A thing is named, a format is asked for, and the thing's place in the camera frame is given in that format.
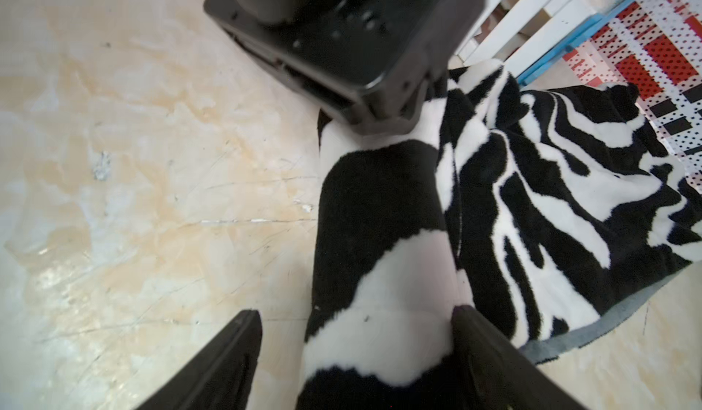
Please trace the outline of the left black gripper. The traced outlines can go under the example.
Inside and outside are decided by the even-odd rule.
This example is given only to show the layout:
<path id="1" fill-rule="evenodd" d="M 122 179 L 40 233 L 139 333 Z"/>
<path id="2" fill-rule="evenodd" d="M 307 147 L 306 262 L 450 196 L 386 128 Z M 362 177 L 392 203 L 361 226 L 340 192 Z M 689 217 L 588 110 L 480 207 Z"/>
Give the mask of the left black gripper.
<path id="1" fill-rule="evenodd" d="M 271 76 L 361 135 L 406 134 L 486 0 L 205 0 Z"/>

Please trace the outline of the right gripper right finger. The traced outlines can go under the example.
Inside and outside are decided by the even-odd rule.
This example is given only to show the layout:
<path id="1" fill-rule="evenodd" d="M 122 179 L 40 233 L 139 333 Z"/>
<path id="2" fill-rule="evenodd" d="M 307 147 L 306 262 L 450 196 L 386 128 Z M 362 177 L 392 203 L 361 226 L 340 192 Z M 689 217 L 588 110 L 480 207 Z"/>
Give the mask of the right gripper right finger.
<path id="1" fill-rule="evenodd" d="M 473 307 L 454 308 L 452 327 L 469 409 L 584 408 Z"/>

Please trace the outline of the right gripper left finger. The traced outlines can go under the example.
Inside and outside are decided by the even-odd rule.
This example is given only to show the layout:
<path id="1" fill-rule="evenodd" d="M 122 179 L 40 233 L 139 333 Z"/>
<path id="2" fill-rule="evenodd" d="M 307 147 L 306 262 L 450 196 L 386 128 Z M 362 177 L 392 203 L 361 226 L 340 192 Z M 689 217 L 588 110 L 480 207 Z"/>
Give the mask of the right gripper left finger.
<path id="1" fill-rule="evenodd" d="M 237 314 L 141 409 L 244 409 L 263 341 L 261 315 Z"/>

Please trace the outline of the grey zebra plush pillowcase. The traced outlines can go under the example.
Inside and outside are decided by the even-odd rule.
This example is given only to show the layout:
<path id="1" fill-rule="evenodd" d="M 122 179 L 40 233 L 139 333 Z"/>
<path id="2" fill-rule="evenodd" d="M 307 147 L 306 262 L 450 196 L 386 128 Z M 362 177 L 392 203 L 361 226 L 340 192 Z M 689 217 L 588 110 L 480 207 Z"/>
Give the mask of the grey zebra plush pillowcase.
<path id="1" fill-rule="evenodd" d="M 701 197 L 634 84 L 528 90 L 451 71 L 417 126 L 321 114 L 322 188 L 300 409 L 464 409 L 451 318 L 517 348 L 587 328 L 701 258 Z"/>

